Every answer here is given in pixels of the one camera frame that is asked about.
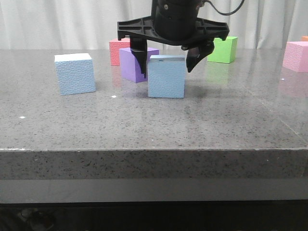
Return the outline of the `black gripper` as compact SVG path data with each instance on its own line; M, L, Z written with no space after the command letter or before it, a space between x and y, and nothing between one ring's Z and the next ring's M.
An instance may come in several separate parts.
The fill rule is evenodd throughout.
M151 15L117 23L117 38L129 37L130 49L146 78L147 40L183 46L188 50L186 67L190 73L214 50L214 38L225 40L227 23L199 18L201 0L153 0Z

